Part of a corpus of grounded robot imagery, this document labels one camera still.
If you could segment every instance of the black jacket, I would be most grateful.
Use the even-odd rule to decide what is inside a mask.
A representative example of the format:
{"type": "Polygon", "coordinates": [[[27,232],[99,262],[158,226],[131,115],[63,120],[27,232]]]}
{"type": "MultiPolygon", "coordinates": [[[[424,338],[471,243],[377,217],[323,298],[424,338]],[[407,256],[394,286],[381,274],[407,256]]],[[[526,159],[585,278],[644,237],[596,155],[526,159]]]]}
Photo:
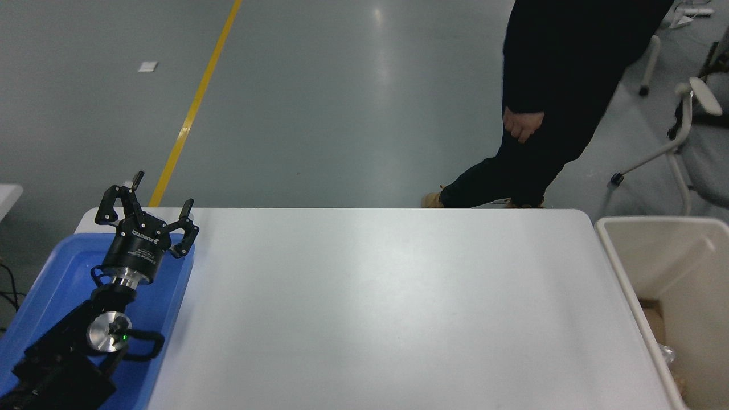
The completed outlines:
{"type": "Polygon", "coordinates": [[[672,0],[516,0],[504,41],[504,104],[540,112],[619,79],[672,0]]]}

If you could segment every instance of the blue plastic tray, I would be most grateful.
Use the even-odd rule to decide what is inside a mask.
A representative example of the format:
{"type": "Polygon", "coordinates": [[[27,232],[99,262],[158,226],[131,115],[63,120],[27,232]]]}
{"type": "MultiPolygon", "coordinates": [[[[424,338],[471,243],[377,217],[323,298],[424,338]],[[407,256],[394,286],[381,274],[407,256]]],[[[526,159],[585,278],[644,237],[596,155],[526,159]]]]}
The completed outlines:
{"type": "MultiPolygon", "coordinates": [[[[182,235],[172,234],[171,237],[174,243],[182,235]]],[[[89,270],[101,264],[113,238],[113,233],[81,233],[56,245],[5,337],[0,339],[1,394],[10,391],[17,383],[12,367],[23,357],[23,351],[74,307],[89,298],[95,288],[89,270]]],[[[193,247],[187,257],[182,259],[165,254],[155,282],[137,287],[137,298],[126,309],[134,328],[156,330],[169,340],[190,278],[194,252],[193,247]]],[[[122,362],[112,377],[117,391],[101,409],[144,409],[152,394],[167,345],[165,343],[160,355],[149,362],[122,362]]],[[[149,342],[132,341],[129,351],[146,353],[151,346],[149,342]]]]}

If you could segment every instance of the tan boot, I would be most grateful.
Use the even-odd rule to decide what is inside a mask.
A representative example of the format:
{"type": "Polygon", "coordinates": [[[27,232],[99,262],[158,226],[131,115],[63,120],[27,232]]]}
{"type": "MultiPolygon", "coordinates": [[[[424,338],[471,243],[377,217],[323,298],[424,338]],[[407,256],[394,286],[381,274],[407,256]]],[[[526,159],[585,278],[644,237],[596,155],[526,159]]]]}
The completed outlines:
{"type": "Polygon", "coordinates": [[[431,192],[426,194],[423,199],[420,200],[421,208],[445,208],[443,203],[440,201],[440,192],[431,192]]]}

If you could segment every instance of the yellow floor line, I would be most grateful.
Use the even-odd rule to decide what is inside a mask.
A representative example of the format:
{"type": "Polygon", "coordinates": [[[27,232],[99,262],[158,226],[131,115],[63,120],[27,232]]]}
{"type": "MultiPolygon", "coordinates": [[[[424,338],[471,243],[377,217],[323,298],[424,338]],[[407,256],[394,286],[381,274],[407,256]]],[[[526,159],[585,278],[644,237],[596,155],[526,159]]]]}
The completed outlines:
{"type": "Polygon", "coordinates": [[[203,79],[200,80],[198,91],[195,92],[195,97],[192,99],[190,109],[187,110],[187,116],[182,123],[180,133],[177,135],[177,141],[172,147],[172,152],[170,152],[169,158],[167,158],[167,164],[165,164],[165,168],[162,170],[160,180],[157,181],[157,187],[152,194],[152,199],[149,200],[149,206],[159,206],[162,201],[162,197],[165,195],[167,184],[170,182],[170,178],[172,177],[172,171],[175,170],[175,165],[177,165],[177,160],[179,159],[184,143],[187,140],[187,135],[190,133],[192,123],[195,121],[195,116],[198,114],[200,103],[203,102],[203,97],[205,96],[205,91],[208,89],[210,78],[213,76],[215,66],[218,64],[220,52],[223,50],[223,45],[225,44],[228,33],[230,33],[230,27],[233,25],[235,15],[238,14],[238,8],[241,6],[242,1],[243,0],[235,0],[233,7],[230,9],[230,14],[228,14],[228,18],[225,21],[225,26],[223,26],[220,37],[218,37],[218,42],[215,44],[213,55],[210,57],[208,67],[205,69],[205,74],[203,74],[203,79]]]}

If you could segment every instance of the white table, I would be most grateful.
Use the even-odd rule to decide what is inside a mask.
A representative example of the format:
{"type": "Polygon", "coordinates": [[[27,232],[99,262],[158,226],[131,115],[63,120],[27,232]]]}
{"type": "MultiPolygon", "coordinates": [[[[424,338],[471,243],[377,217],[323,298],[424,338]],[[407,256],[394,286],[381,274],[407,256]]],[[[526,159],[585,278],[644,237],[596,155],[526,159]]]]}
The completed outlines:
{"type": "Polygon", "coordinates": [[[23,187],[16,184],[0,184],[0,220],[15,205],[15,202],[23,193],[23,187]]]}
{"type": "Polygon", "coordinates": [[[151,410],[670,409],[582,212],[193,212],[151,410]]]}

